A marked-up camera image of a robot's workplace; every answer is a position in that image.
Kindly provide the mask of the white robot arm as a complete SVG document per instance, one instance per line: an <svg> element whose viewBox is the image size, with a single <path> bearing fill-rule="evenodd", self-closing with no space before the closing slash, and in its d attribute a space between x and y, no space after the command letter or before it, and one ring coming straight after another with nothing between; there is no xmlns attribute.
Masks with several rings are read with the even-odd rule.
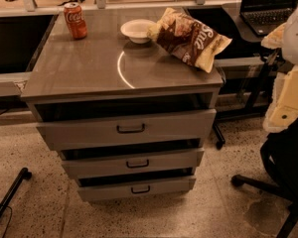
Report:
<svg viewBox="0 0 298 238"><path fill-rule="evenodd" d="M285 67L277 73L273 83L272 103L269 105L263 128L270 133L287 129L298 118L298 7L288 18L269 33L261 45L281 49Z"/></svg>

